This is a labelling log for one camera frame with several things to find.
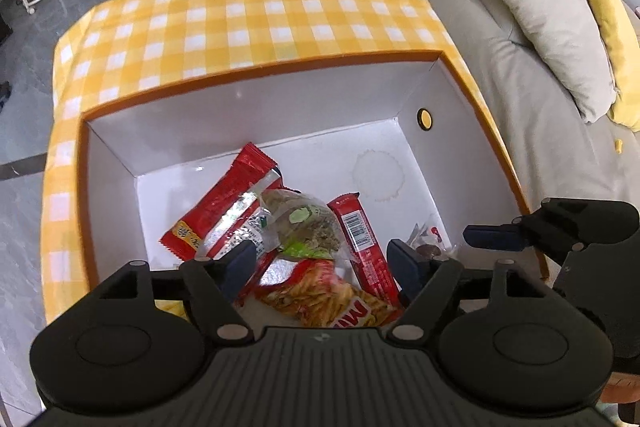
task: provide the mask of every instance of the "floor tile line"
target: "floor tile line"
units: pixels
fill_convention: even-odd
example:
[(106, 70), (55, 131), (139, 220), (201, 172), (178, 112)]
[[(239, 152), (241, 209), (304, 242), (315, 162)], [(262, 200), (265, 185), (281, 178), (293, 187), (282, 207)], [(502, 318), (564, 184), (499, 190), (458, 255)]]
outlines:
[(13, 407), (14, 409), (17, 409), (18, 411), (22, 411), (25, 414), (28, 414), (30, 416), (36, 416), (39, 413), (33, 413), (33, 412), (29, 412), (29, 411), (25, 411), (22, 407), (18, 407), (17, 405), (14, 405), (12, 403), (9, 403), (7, 401), (4, 402), (5, 405), (8, 405), (9, 407)]
[(0, 165), (0, 182), (44, 172), (46, 163), (47, 153), (42, 153)]

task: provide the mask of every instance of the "red snack wrapper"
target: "red snack wrapper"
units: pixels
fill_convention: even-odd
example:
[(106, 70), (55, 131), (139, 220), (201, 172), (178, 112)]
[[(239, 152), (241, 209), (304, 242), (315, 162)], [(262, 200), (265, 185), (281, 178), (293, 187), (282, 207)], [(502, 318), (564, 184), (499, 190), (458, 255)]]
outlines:
[(258, 196), (267, 188), (282, 188), (276, 162), (254, 144), (245, 145), (229, 170), (207, 194), (160, 239), (183, 261), (197, 256), (222, 256), (242, 239), (260, 251)]
[(255, 297), (307, 328), (361, 328), (387, 324), (400, 311), (338, 277), (333, 261), (276, 259)]
[(338, 217), (347, 243), (357, 260), (351, 261), (351, 266), (362, 289), (399, 307), (398, 286), (391, 276), (358, 195), (357, 192), (343, 194), (327, 203), (327, 206)]

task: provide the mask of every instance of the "yellow pillow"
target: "yellow pillow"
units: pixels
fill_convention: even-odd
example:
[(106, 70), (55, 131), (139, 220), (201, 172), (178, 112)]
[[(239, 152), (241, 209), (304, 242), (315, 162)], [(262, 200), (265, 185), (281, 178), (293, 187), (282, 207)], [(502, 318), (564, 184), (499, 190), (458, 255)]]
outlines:
[(609, 118), (640, 131), (640, 45), (621, 0), (588, 0), (609, 54), (618, 94)]

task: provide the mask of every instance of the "chip bag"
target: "chip bag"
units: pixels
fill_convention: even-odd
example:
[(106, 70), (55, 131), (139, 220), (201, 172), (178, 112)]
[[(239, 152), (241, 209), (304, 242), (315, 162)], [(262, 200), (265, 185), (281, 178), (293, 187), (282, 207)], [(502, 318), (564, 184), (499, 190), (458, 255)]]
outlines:
[(245, 145), (229, 170), (160, 239), (183, 261), (220, 258), (244, 239), (254, 242), (258, 258), (276, 247), (265, 230), (267, 215), (258, 198), (267, 188), (281, 188), (276, 162), (254, 144)]
[(375, 327), (399, 317), (390, 304), (354, 288), (335, 274), (334, 263), (276, 259), (255, 297), (309, 328)]

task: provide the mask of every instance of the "chair leg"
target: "chair leg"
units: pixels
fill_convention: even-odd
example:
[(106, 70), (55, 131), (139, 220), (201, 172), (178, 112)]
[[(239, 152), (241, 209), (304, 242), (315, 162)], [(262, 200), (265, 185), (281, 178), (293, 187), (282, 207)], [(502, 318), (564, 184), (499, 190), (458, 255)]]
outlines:
[(0, 419), (2, 419), (2, 427), (14, 427), (14, 424), (11, 423), (11, 418), (9, 418), (9, 413), (4, 405), (4, 400), (2, 400), (2, 395), (0, 394)]
[(2, 112), (2, 108), (9, 97), (11, 96), (11, 84), (9, 82), (0, 80), (0, 112)]

